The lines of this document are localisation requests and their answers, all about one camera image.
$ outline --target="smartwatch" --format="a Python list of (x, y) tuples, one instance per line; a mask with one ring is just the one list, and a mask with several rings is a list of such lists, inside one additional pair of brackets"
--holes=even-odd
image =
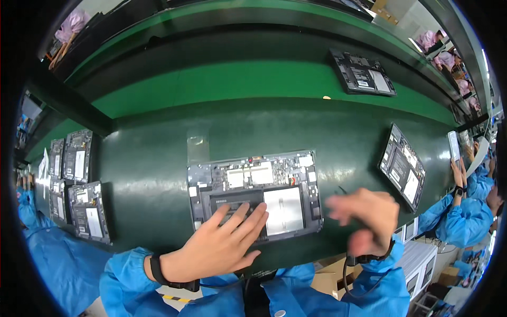
[(368, 255), (361, 255), (355, 259), (354, 258), (347, 258), (347, 260), (346, 260), (347, 266), (356, 266), (356, 264), (367, 264), (372, 260), (383, 261), (383, 260), (387, 259), (388, 256), (391, 255), (391, 251), (392, 251), (392, 247), (394, 246), (394, 243), (395, 243), (394, 240), (391, 239), (391, 243), (389, 244), (389, 249), (387, 249), (387, 252), (381, 257), (375, 256), (373, 254), (368, 254)]
[(174, 283), (166, 280), (164, 275), (162, 275), (162, 269), (160, 268), (160, 254), (152, 255), (150, 258), (150, 267), (152, 269), (153, 277), (159, 284), (167, 285), (174, 289), (186, 289), (194, 293), (199, 291), (200, 284), (198, 279), (187, 283)]
[(456, 186), (456, 189), (454, 190), (454, 192), (456, 193), (456, 195), (457, 195), (458, 197), (463, 197), (463, 192), (464, 192), (464, 191), (463, 191), (463, 188), (462, 188), (462, 187), (460, 187), (460, 186)]

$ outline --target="cardboard box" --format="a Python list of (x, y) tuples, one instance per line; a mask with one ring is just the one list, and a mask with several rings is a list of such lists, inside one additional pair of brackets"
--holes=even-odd
[(336, 273), (315, 273), (311, 287), (338, 299), (338, 284), (336, 279)]
[[(314, 263), (316, 270), (311, 287), (315, 290), (329, 294), (336, 299), (341, 299), (345, 294), (343, 287), (343, 266), (345, 265), (345, 254), (336, 257), (320, 260)], [(352, 282), (361, 273), (363, 268), (360, 265), (355, 267), (347, 266), (345, 276), (349, 289), (352, 288)]]
[(448, 266), (442, 271), (442, 274), (447, 274), (447, 275), (452, 275), (452, 276), (457, 276), (458, 273), (459, 273), (459, 268), (453, 267), (453, 266)]
[(372, 11), (376, 13), (377, 9), (383, 9), (387, 4), (387, 0), (376, 0), (372, 6)]
[(386, 9), (376, 9), (373, 12), (386, 20), (389, 20), (389, 18), (392, 16)]
[(387, 22), (397, 25), (399, 21), (398, 21), (398, 19), (396, 19), (395, 16), (391, 15), (391, 17), (389, 19), (387, 19)]
[(461, 277), (458, 276), (459, 269), (456, 267), (448, 266), (445, 268), (439, 277), (439, 284), (442, 286), (455, 286)]

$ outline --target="pink uniform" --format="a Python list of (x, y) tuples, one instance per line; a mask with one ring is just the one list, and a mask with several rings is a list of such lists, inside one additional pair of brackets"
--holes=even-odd
[(437, 57), (435, 57), (433, 61), (436, 65), (447, 65), (449, 69), (452, 69), (452, 67), (454, 67), (454, 55), (446, 51), (440, 53)]
[(75, 8), (63, 21), (55, 37), (62, 43), (68, 43), (72, 33), (79, 33), (90, 21), (90, 15), (82, 9)]
[(479, 102), (477, 101), (477, 98), (475, 98), (475, 97), (470, 97), (468, 99), (468, 106), (471, 109), (475, 109), (477, 111), (479, 111), (481, 109), (481, 106), (479, 105)]
[(433, 31), (426, 31), (415, 40), (422, 48), (424, 53), (437, 42), (436, 33)]
[(468, 89), (468, 81), (463, 79), (457, 79), (456, 83), (458, 84), (459, 92), (461, 92), (462, 96), (465, 96), (470, 92), (470, 90)]

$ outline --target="blue jacket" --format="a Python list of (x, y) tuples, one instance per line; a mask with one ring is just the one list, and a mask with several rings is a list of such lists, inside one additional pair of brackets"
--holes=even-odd
[(99, 296), (100, 275), (112, 254), (55, 226), (25, 229), (23, 233), (33, 262), (62, 311), (69, 317), (81, 314)]
[[(363, 265), (364, 271), (354, 281), (352, 293), (369, 290), (387, 272), (387, 276), (366, 296), (353, 298), (346, 294), (341, 301), (310, 287), (315, 274), (313, 264), (278, 270), (276, 277), (262, 283), (270, 299), (272, 315), (280, 310), (286, 316), (405, 316), (410, 297), (401, 268), (393, 268), (403, 255), (403, 244), (396, 240), (391, 255), (384, 261)], [(144, 272), (146, 249), (114, 255), (100, 278), (100, 296), (105, 311), (116, 316), (244, 316), (241, 285), (225, 289), (202, 288), (203, 296), (187, 304), (181, 312), (164, 303), (155, 291), (161, 285), (149, 280)], [(238, 278), (226, 274), (204, 278), (202, 284), (228, 285)]]
[(435, 231), (437, 238), (458, 248), (478, 244), (493, 223), (491, 209), (484, 201), (473, 198), (463, 199), (461, 205), (455, 207), (452, 201), (452, 194), (447, 194), (420, 215), (418, 234), (431, 230), (441, 215), (449, 210)]
[(466, 197), (475, 198), (479, 200), (486, 200), (491, 187), (494, 185), (494, 180), (487, 177), (488, 171), (482, 165), (477, 167), (467, 179)]
[(56, 226), (56, 224), (42, 212), (35, 208), (35, 199), (33, 197), (33, 190), (26, 190), (18, 197), (18, 216), (19, 220), (30, 230), (38, 228), (49, 228)]

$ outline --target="circuit board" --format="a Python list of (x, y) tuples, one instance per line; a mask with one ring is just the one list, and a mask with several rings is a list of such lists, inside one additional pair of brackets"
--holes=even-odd
[(346, 93), (397, 95), (379, 61), (334, 49), (330, 49), (329, 60)]
[(393, 124), (379, 168), (415, 213), (422, 195), (426, 171), (421, 159), (400, 129)]
[(58, 219), (66, 224), (71, 224), (72, 217), (66, 208), (65, 199), (65, 181), (51, 178), (49, 183), (49, 216), (53, 221)]
[(100, 182), (72, 186), (68, 190), (68, 195), (76, 235), (111, 244)]
[(61, 179), (63, 164), (63, 148), (65, 139), (56, 139), (51, 141), (51, 150), (49, 151), (49, 176)]
[(81, 130), (67, 135), (63, 162), (64, 178), (80, 183), (88, 182), (91, 145), (92, 131), (90, 130)]
[(222, 220), (248, 202), (248, 217), (261, 202), (270, 217), (257, 243), (318, 232), (323, 225), (313, 151), (246, 157), (188, 167), (194, 229), (224, 204)]

